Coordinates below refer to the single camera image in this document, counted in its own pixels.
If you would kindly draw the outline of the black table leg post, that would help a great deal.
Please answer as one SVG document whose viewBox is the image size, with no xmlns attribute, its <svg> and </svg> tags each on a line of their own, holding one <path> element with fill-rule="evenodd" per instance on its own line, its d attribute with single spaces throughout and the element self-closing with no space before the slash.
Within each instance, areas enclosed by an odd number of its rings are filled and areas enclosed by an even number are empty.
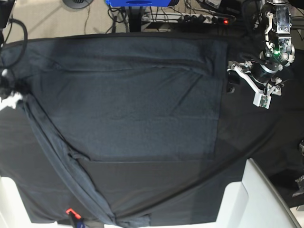
<svg viewBox="0 0 304 228">
<path fill-rule="evenodd" d="M 129 20 L 130 32 L 141 32 L 142 30 L 142 17 L 145 13 L 146 7 L 128 7 L 126 10 Z"/>
</svg>

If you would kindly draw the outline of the grey metal bracket right edge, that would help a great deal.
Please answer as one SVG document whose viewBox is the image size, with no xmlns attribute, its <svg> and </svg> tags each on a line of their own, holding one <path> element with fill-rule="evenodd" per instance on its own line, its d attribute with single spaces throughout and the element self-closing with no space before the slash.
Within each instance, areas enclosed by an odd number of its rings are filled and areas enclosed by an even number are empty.
<svg viewBox="0 0 304 228">
<path fill-rule="evenodd" d="M 304 176 L 295 180 L 299 190 L 292 194 L 292 197 L 297 197 L 304 194 Z"/>
</svg>

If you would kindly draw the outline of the blue clamp at bottom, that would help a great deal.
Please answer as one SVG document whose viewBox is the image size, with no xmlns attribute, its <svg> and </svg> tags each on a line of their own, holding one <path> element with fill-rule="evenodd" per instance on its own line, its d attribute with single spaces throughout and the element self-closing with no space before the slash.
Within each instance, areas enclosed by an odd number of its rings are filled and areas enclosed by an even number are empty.
<svg viewBox="0 0 304 228">
<path fill-rule="evenodd" d="M 86 228 L 83 218 L 72 208 L 67 209 L 66 214 L 68 215 L 69 221 L 73 228 Z"/>
</svg>

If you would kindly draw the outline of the dark grey long-sleeve T-shirt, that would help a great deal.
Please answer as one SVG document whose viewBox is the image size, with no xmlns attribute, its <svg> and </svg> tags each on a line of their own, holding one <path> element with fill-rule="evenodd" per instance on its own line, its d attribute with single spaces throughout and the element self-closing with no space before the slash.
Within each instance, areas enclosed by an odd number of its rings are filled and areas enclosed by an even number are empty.
<svg viewBox="0 0 304 228">
<path fill-rule="evenodd" d="M 228 45 L 210 39 L 29 43 L 13 68 L 32 130 L 65 185 L 125 228 L 216 220 L 224 180 L 192 188 L 216 157 Z"/>
</svg>

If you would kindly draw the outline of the blue plastic bin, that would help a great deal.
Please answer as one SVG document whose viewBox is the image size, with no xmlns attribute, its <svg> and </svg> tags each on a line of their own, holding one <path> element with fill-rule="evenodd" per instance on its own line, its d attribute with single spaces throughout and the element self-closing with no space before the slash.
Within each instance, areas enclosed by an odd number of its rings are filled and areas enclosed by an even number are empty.
<svg viewBox="0 0 304 228">
<path fill-rule="evenodd" d="M 167 7 L 171 0 L 106 0 L 108 5 L 113 7 Z"/>
</svg>

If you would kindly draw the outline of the white power strip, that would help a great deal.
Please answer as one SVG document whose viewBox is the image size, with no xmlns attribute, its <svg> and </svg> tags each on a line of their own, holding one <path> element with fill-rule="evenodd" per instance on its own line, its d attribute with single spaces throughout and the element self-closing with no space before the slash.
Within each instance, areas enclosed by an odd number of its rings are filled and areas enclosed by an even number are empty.
<svg viewBox="0 0 304 228">
<path fill-rule="evenodd" d="M 142 16 L 142 22 L 154 23 L 178 23 L 178 22 L 201 22 L 211 24 L 212 19 L 217 18 L 211 15 L 204 14 L 185 14 L 185 13 L 170 13 L 170 12 L 146 12 Z"/>
</svg>

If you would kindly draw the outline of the white foam block left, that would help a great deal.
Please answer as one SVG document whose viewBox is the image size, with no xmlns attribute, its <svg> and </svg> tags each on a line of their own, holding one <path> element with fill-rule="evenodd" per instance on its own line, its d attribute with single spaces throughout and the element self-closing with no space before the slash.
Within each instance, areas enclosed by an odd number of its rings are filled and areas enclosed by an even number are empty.
<svg viewBox="0 0 304 228">
<path fill-rule="evenodd" d="M 32 223 L 21 200 L 15 182 L 0 178 L 0 227 L 1 228 L 57 228 L 57 223 Z"/>
</svg>

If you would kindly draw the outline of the round grey chair base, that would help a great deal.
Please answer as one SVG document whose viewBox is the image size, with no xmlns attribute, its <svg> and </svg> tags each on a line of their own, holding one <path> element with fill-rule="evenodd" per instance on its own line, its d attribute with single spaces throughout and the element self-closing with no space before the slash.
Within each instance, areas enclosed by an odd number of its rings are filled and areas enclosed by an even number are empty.
<svg viewBox="0 0 304 228">
<path fill-rule="evenodd" d="M 62 2 L 71 9 L 79 10 L 90 6 L 93 0 L 62 0 Z"/>
</svg>

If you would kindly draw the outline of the black table cloth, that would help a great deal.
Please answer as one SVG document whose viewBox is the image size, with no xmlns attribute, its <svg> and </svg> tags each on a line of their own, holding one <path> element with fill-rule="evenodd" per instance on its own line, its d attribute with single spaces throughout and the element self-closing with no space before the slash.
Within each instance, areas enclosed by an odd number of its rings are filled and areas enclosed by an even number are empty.
<svg viewBox="0 0 304 228">
<path fill-rule="evenodd" d="M 27 42 L 8 80 L 24 97 L 0 113 L 0 174 L 34 223 L 124 228 L 214 222 L 253 158 L 287 205 L 304 173 L 304 52 L 269 109 L 227 72 L 256 52 L 241 38 L 135 33 Z"/>
</svg>

